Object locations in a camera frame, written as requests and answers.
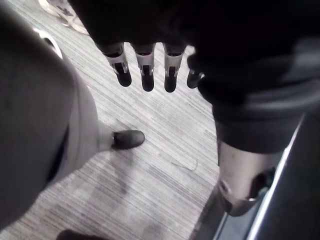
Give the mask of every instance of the black shoe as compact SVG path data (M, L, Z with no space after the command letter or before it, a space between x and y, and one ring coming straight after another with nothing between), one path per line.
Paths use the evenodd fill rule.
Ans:
M98 236L89 236L77 233L72 230L64 230L59 233L56 240L107 240Z
M114 132L113 149L132 149L140 146L145 141L145 135L142 131L127 130Z

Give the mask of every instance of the black leather shoe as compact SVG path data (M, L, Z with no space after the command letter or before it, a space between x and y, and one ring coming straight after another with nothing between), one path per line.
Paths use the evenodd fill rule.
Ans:
M145 135L142 131L127 130L114 132L113 149L132 149L140 146L145 141Z

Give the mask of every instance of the gray pants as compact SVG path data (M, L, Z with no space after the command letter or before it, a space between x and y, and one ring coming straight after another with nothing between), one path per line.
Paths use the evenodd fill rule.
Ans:
M0 1L0 230L50 184L109 150L88 88L49 36Z

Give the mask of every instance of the floor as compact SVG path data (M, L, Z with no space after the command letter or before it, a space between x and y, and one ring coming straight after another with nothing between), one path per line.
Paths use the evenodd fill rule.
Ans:
M152 92L144 92L133 50L132 76L121 87L90 37L62 26L37 0L10 0L32 26L49 32L70 58L114 130L139 129L146 142L132 151L100 153L81 170L43 192L0 240L54 240L64 229L111 240L187 240L217 181L211 106L187 87L188 47L177 89L164 89L164 50L155 48Z

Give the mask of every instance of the prosthetic finger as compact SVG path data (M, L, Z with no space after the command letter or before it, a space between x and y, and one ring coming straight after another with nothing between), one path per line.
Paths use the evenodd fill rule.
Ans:
M113 71L115 72L121 86L130 86L132 80L124 49L124 43L116 43L107 46L97 45L97 47L106 57L110 66L113 68Z
M186 84L188 85L189 88L195 89L198 87L198 82L201 80L203 77L203 73L199 71L194 71L190 69L188 78L186 80Z
M164 43L163 47L165 68L164 88L168 93L172 93L177 86L177 75L186 45L172 45Z
M140 68L142 87L146 92L154 89L155 43L147 45L131 44Z

